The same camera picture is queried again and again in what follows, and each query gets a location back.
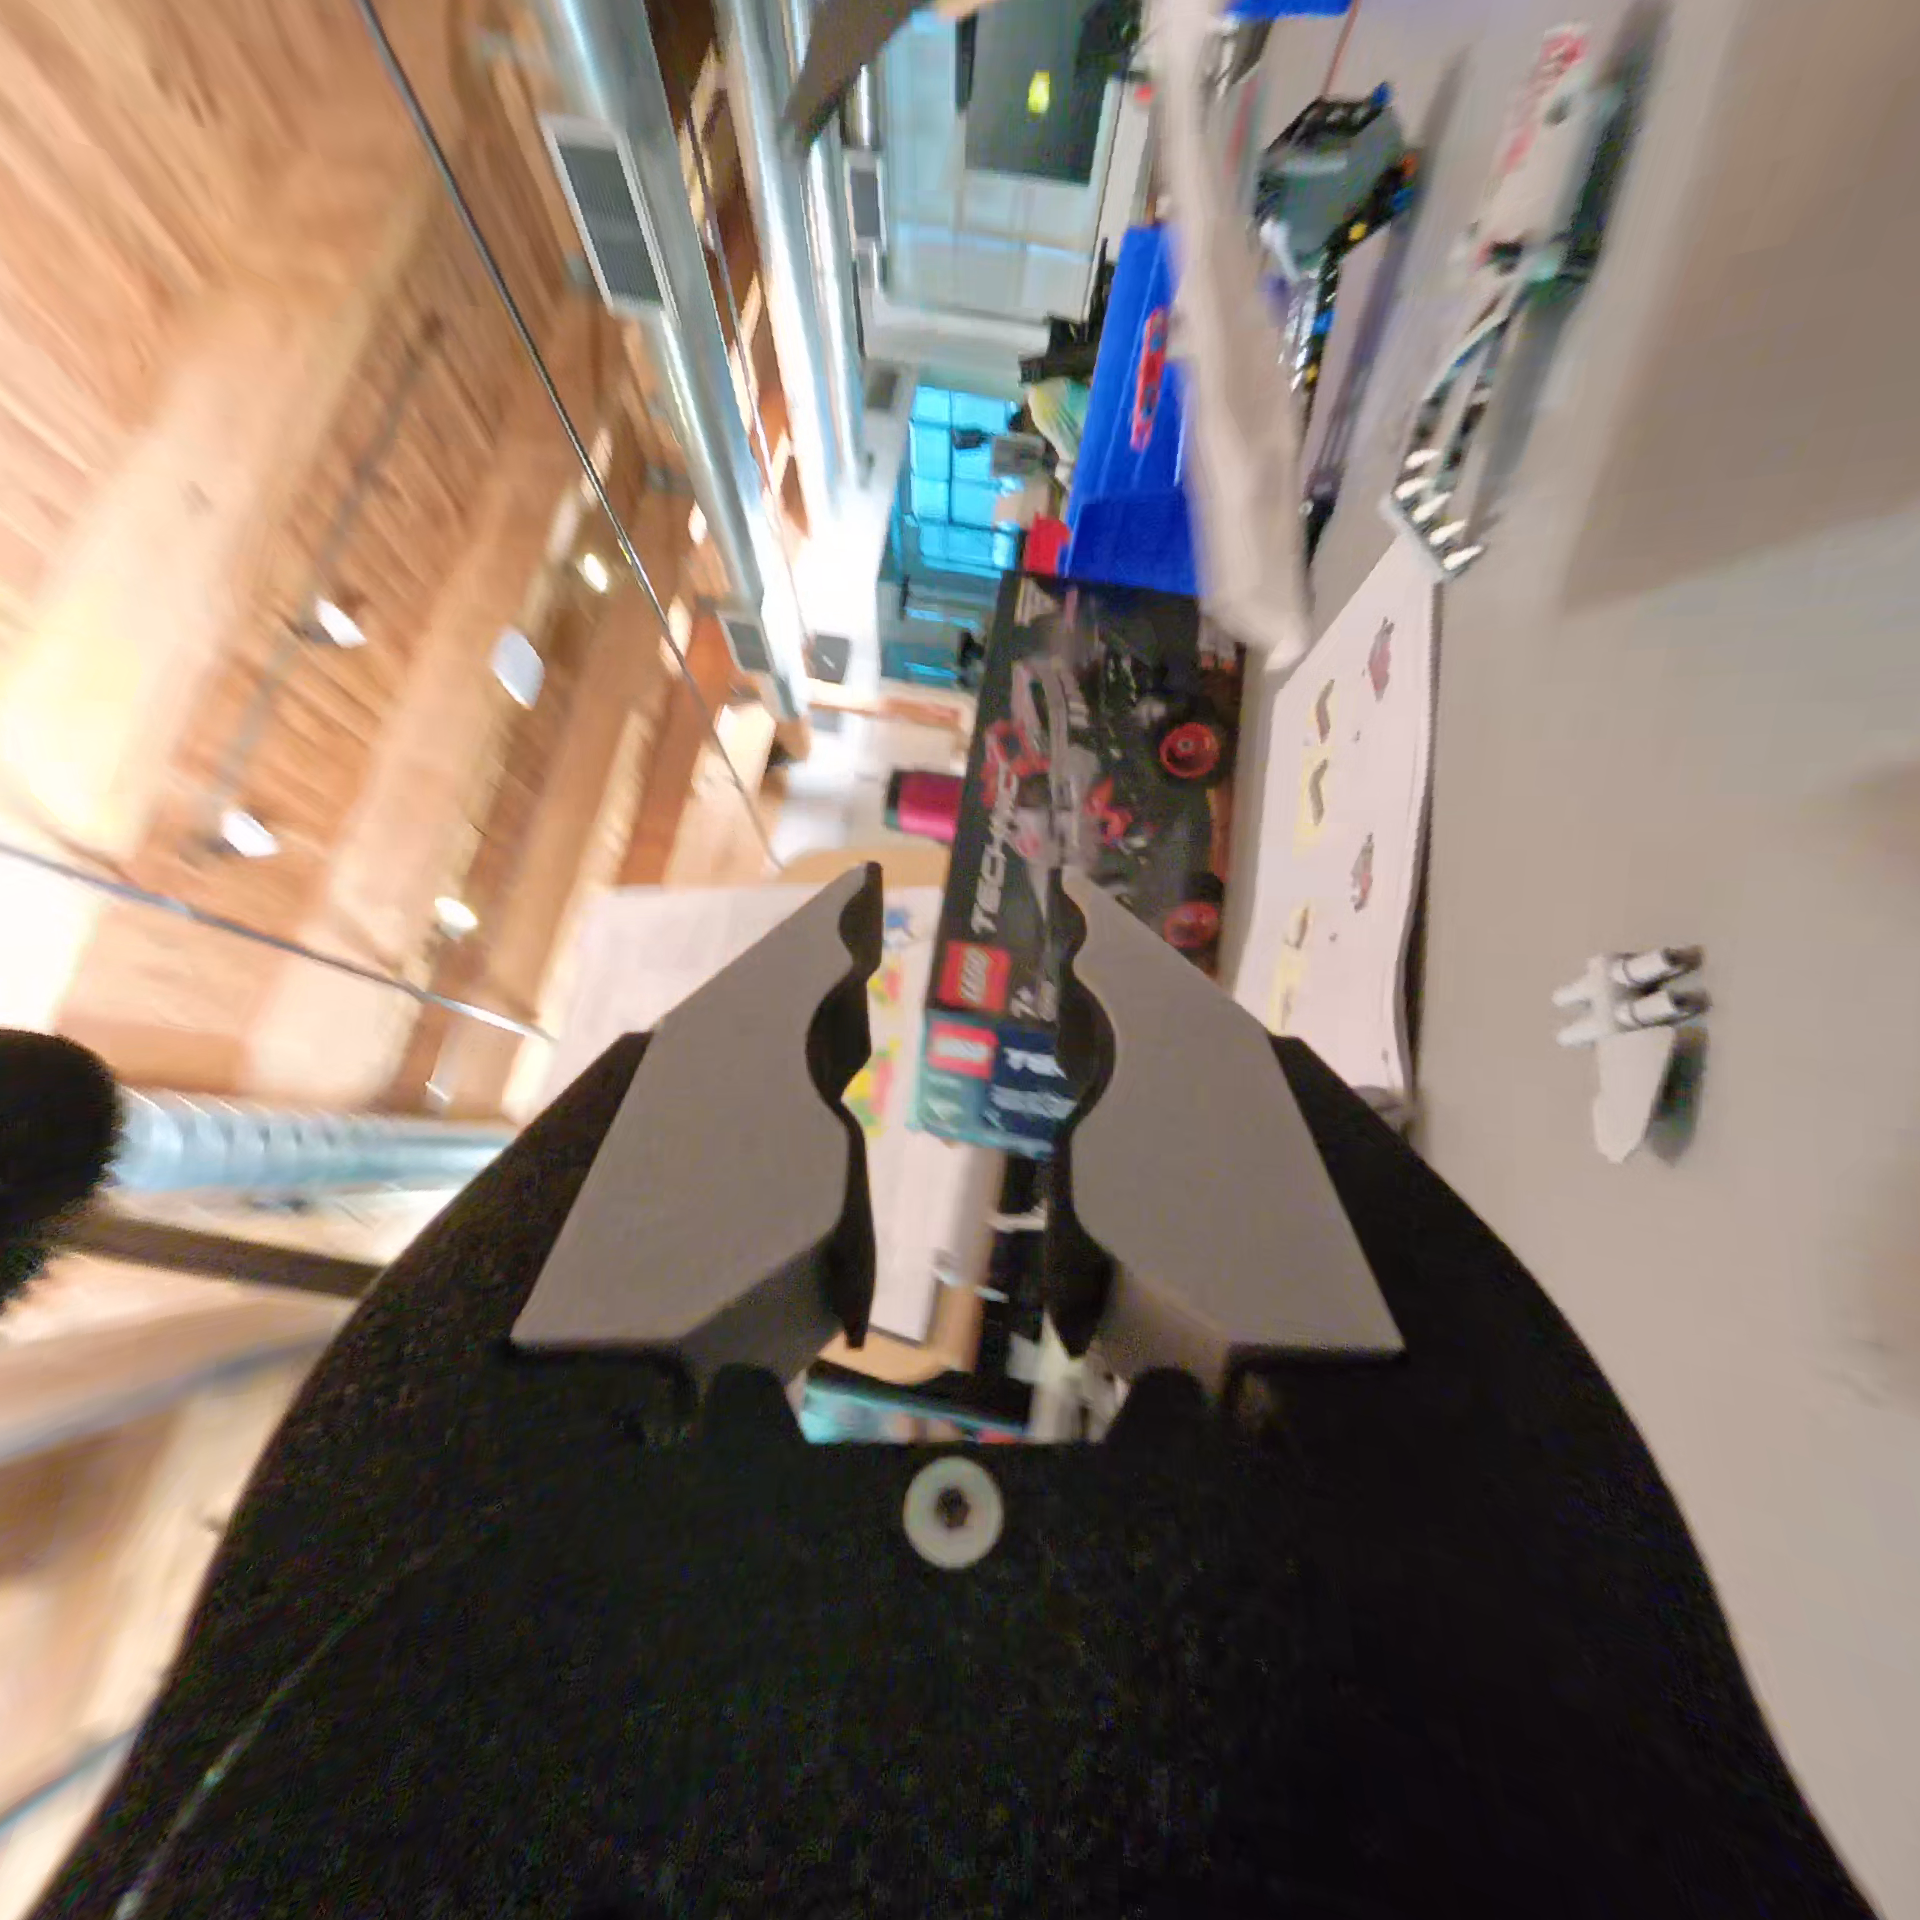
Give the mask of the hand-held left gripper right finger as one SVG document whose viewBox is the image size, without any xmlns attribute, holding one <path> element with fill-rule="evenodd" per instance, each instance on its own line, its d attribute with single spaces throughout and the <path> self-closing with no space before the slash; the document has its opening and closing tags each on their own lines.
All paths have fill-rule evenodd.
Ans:
<svg viewBox="0 0 1920 1920">
<path fill-rule="evenodd" d="M 1046 1316 L 1120 1379 L 1390 1362 L 1394 1324 L 1267 1029 L 1087 877 L 1052 887 Z"/>
</svg>

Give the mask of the white toy panel piece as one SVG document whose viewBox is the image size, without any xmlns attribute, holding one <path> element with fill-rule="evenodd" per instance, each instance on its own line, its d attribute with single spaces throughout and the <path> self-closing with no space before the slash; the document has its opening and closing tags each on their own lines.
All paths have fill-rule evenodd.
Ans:
<svg viewBox="0 0 1920 1920">
<path fill-rule="evenodd" d="M 1675 1105 L 1683 1053 L 1701 1044 L 1711 995 L 1701 944 L 1598 952 L 1560 986 L 1554 1044 L 1591 1057 L 1591 1139 L 1625 1165 Z"/>
</svg>

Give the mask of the black toy set box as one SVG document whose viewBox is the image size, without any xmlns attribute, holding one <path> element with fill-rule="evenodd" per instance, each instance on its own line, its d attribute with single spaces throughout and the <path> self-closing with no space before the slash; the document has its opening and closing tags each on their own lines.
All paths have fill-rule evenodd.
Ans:
<svg viewBox="0 0 1920 1920">
<path fill-rule="evenodd" d="M 1064 877 L 1217 971 L 1246 661 L 1188 597 L 1003 580 L 929 963 L 923 1132 L 1049 1156 L 1073 1097 L 1056 1059 Z"/>
</svg>

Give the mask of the silver ventilation duct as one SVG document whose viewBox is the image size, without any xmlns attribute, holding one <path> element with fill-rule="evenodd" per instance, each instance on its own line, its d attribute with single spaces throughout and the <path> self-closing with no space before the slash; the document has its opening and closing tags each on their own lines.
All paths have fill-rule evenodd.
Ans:
<svg viewBox="0 0 1920 1920">
<path fill-rule="evenodd" d="M 846 220 L 784 126 L 802 6 L 535 6 L 540 136 L 603 308 L 639 327 L 728 589 L 715 619 L 781 727 L 808 715 L 826 578 L 867 469 Z"/>
</svg>

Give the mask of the white instruction booklet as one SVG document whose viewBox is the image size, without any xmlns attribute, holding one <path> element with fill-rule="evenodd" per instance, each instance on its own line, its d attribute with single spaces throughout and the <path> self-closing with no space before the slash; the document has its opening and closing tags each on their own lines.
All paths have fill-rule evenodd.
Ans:
<svg viewBox="0 0 1920 1920">
<path fill-rule="evenodd" d="M 1225 973 L 1374 1105 L 1406 1112 L 1406 967 L 1431 808 L 1438 586 L 1394 542 L 1278 691 L 1251 907 Z"/>
</svg>

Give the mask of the white toothed toy panel assembly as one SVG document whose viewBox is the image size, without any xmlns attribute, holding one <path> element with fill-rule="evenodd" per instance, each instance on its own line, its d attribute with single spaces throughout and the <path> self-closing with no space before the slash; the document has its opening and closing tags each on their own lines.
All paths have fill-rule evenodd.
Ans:
<svg viewBox="0 0 1920 1920">
<path fill-rule="evenodd" d="M 1436 586 L 1486 554 L 1491 419 L 1533 323 L 1600 263 L 1627 143 L 1627 83 L 1586 21 L 1549 28 L 1448 263 L 1451 308 L 1380 500 Z"/>
</svg>

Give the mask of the blue storage bin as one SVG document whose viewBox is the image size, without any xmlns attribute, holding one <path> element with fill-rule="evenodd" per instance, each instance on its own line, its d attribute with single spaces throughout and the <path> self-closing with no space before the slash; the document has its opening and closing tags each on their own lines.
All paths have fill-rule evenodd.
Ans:
<svg viewBox="0 0 1920 1920">
<path fill-rule="evenodd" d="M 1186 486 L 1186 384 L 1171 352 L 1177 293 L 1163 225 L 1117 252 L 1067 492 L 1064 578 L 1195 601 Z"/>
</svg>

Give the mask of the grey black toy truck assembly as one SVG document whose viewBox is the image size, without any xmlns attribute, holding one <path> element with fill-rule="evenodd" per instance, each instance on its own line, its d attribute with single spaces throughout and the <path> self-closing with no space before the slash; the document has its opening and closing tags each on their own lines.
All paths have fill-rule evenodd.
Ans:
<svg viewBox="0 0 1920 1920">
<path fill-rule="evenodd" d="M 1252 235 L 1275 310 L 1279 366 L 1302 429 L 1306 551 L 1331 518 L 1401 263 L 1394 224 L 1413 212 L 1421 155 L 1392 91 L 1316 97 L 1261 151 Z"/>
</svg>

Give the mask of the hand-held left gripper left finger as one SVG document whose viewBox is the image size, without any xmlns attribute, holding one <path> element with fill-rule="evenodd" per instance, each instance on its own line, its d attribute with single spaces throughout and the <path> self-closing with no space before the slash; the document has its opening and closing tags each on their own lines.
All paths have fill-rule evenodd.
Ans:
<svg viewBox="0 0 1920 1920">
<path fill-rule="evenodd" d="M 865 1137 L 884 874 L 861 864 L 674 1006 L 516 1318 L 535 1358 L 642 1354 L 706 1384 L 859 1348 L 876 1293 Z"/>
</svg>

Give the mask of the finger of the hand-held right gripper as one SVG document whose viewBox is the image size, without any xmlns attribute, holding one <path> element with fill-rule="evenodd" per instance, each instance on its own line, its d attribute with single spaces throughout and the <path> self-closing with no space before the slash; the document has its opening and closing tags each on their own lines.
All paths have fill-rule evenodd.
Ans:
<svg viewBox="0 0 1920 1920">
<path fill-rule="evenodd" d="M 1300 429 L 1261 252 L 1225 170 L 1209 86 L 1214 7 L 1152 7 L 1152 73 L 1173 260 L 1186 489 L 1204 610 L 1267 667 L 1312 648 Z"/>
</svg>

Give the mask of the grey desk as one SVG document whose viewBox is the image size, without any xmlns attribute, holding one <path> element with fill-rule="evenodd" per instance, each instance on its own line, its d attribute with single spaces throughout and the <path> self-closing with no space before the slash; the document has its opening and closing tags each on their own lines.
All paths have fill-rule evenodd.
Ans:
<svg viewBox="0 0 1920 1920">
<path fill-rule="evenodd" d="M 1600 269 L 1442 611 L 1421 1145 L 1633 1406 L 1767 1693 L 1916 1686 L 1916 6 L 1360 6 L 1451 83 L 1323 605 L 1549 23 L 1652 36 Z M 1701 944 L 1625 1165 L 1553 993 Z"/>
</svg>

